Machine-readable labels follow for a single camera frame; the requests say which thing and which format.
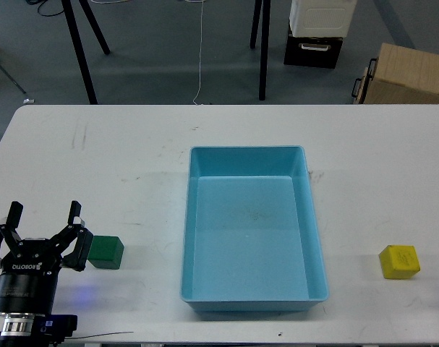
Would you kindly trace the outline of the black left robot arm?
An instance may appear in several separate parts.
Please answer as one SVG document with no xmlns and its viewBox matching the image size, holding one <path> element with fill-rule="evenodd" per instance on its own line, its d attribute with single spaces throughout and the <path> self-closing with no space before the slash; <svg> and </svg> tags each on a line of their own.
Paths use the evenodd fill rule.
<svg viewBox="0 0 439 347">
<path fill-rule="evenodd" d="M 67 225 L 50 239 L 22 239 L 17 233 L 23 206 L 11 203 L 0 223 L 0 346 L 57 346 L 77 329 L 77 316 L 53 314 L 52 307 L 63 268 L 80 272 L 93 234 L 73 201 Z"/>
</svg>

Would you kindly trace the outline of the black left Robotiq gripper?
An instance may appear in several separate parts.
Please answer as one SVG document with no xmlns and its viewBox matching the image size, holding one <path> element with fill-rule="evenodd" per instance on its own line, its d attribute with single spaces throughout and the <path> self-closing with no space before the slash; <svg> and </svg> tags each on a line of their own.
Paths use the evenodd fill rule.
<svg viewBox="0 0 439 347">
<path fill-rule="evenodd" d="M 80 217 L 81 204 L 72 200 L 67 226 L 49 239 L 24 239 L 17 234 L 23 205 L 11 203 L 0 223 L 0 251 L 4 241 L 10 252 L 0 258 L 0 314 L 50 314 L 61 267 L 83 271 L 93 234 Z"/>
</svg>

